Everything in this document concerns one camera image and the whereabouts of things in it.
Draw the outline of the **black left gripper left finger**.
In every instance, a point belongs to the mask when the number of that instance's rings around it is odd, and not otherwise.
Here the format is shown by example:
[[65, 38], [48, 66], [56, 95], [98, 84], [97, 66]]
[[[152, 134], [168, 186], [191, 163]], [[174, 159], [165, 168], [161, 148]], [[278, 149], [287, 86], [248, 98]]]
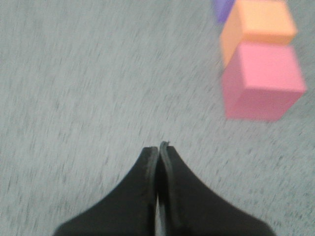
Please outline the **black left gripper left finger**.
[[61, 224], [56, 236], [153, 236], [158, 148], [145, 147], [123, 180], [100, 202]]

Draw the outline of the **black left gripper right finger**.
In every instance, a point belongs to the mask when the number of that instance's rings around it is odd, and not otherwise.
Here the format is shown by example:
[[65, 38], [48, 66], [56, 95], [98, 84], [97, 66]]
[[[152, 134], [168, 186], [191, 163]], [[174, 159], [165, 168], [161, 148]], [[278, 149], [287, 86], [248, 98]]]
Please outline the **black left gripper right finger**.
[[168, 142], [162, 142], [157, 193], [167, 236], [273, 236], [263, 221], [208, 188]]

